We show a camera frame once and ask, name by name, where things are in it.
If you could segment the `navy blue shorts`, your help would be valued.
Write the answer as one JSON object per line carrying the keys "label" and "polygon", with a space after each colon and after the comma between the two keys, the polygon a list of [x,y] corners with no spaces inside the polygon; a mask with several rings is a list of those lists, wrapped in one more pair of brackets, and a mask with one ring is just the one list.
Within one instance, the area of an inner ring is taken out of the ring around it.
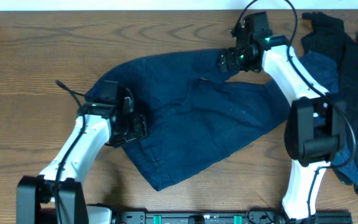
{"label": "navy blue shorts", "polygon": [[103,79],[134,95],[149,135],[124,151],[154,190],[184,181],[267,134],[287,118],[274,81],[231,82],[216,49],[141,57]]}

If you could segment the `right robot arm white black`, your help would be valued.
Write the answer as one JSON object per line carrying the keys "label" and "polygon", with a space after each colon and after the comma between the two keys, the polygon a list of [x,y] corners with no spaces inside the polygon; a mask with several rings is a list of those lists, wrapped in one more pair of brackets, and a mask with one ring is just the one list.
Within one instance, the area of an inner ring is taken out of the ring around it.
{"label": "right robot arm white black", "polygon": [[297,59],[283,35],[250,34],[219,51],[221,71],[265,71],[290,107],[284,142],[291,172],[275,223],[319,223],[315,208],[324,173],[343,148],[344,100],[321,86]]}

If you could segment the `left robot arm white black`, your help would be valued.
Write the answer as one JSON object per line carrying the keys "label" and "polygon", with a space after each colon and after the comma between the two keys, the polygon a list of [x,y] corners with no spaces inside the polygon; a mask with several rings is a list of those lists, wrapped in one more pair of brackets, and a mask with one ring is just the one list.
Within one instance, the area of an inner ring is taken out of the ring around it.
{"label": "left robot arm white black", "polygon": [[80,111],[54,160],[37,177],[19,181],[17,223],[120,223],[117,210],[87,204],[82,185],[105,144],[119,147],[147,136],[145,118],[134,112],[131,96],[87,102]]}

